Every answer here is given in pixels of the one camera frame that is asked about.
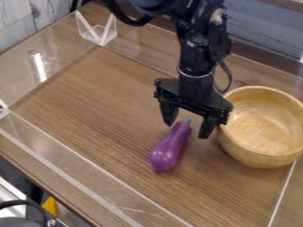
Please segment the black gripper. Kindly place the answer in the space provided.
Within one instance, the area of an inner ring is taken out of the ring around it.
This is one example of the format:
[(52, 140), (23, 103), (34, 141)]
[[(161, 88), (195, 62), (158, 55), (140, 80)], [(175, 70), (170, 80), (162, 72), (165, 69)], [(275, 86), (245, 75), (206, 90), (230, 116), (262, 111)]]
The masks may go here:
[(234, 106), (214, 86), (194, 98), (186, 98), (179, 94), (178, 79), (157, 78), (154, 85), (154, 97), (161, 103), (162, 118), (169, 126), (174, 124), (181, 108), (206, 117), (199, 130), (201, 139), (211, 136), (218, 124), (227, 124)]

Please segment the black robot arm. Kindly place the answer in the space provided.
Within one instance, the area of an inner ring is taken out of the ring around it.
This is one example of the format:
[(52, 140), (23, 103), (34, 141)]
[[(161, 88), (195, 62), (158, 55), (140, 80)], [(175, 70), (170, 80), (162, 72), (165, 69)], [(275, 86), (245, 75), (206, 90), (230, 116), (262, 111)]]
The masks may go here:
[(223, 97), (227, 89), (214, 80), (215, 69), (229, 69), (225, 58), (233, 47), (225, 0), (130, 0), (142, 13), (138, 19), (128, 16), (116, 0), (103, 0), (103, 3), (130, 26), (142, 27), (159, 16), (171, 20), (181, 44), (179, 77), (154, 81), (154, 97), (159, 100), (166, 124), (175, 122), (181, 109), (203, 116), (199, 138), (207, 139), (215, 127), (227, 123), (234, 110)]

